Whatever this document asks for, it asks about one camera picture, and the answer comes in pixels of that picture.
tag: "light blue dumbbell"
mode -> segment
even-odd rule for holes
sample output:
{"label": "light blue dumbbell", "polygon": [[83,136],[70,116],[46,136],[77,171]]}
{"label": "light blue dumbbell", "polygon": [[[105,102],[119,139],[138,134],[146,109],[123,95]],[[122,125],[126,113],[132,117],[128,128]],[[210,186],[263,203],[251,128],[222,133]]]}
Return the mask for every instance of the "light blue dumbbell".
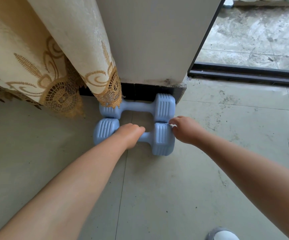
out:
{"label": "light blue dumbbell", "polygon": [[100,113],[106,118],[120,119],[124,110],[133,110],[140,112],[150,112],[154,116],[155,122],[168,123],[174,117],[175,99],[170,94],[158,93],[153,103],[127,102],[125,100],[120,104],[120,108],[103,107],[99,105]]}
{"label": "light blue dumbbell", "polygon": [[[102,119],[95,126],[93,141],[95,145],[107,139],[119,128],[118,119]],[[155,123],[154,131],[145,132],[138,140],[151,145],[153,155],[168,156],[173,152],[175,137],[171,125],[167,123]]]}

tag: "hand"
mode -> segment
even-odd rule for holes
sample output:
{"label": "hand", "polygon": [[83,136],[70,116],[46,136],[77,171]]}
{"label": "hand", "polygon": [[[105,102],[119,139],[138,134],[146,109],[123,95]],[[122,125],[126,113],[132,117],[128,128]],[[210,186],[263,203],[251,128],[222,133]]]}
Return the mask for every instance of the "hand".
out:
{"label": "hand", "polygon": [[119,127],[114,135],[120,137],[118,140],[123,140],[126,143],[126,148],[131,149],[135,146],[140,136],[145,132],[144,127],[136,124],[125,124]]}
{"label": "hand", "polygon": [[195,144],[199,138],[208,132],[194,119],[185,116],[178,116],[169,121],[169,124],[176,125],[172,128],[174,136],[187,144]]}

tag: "cream curtain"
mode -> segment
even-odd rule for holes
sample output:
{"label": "cream curtain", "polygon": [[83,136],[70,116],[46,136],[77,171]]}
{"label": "cream curtain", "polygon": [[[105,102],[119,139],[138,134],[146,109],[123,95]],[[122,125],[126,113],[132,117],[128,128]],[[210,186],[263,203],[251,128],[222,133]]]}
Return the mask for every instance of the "cream curtain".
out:
{"label": "cream curtain", "polygon": [[0,101],[83,114],[78,88],[118,106],[121,84],[95,0],[0,0]]}

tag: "dirty concrete floor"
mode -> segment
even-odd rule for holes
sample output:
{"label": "dirty concrete floor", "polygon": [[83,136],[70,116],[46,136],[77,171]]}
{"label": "dirty concrete floor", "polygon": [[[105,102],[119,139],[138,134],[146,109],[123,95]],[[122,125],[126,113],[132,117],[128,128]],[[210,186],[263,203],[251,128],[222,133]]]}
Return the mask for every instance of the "dirty concrete floor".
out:
{"label": "dirty concrete floor", "polygon": [[289,70],[289,7],[223,8],[197,61]]}
{"label": "dirty concrete floor", "polygon": [[[0,103],[0,228],[93,146],[101,115],[95,98],[83,102],[86,118],[76,119],[22,101]],[[289,168],[289,88],[192,79],[176,115]],[[120,123],[149,131],[152,121],[126,111]],[[118,161],[79,239],[204,239],[215,226],[240,239],[287,239],[199,149],[176,141],[162,157],[138,143]]]}

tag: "person's left hand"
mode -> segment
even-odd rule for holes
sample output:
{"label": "person's left hand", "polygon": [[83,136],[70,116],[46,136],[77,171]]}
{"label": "person's left hand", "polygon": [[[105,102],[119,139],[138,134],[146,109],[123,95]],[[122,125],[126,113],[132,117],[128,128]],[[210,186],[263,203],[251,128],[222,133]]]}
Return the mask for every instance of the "person's left hand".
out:
{"label": "person's left hand", "polygon": [[119,127],[114,135],[120,137],[126,143],[126,148],[131,149],[135,146],[140,136],[145,132],[144,127],[136,124],[125,124]]}

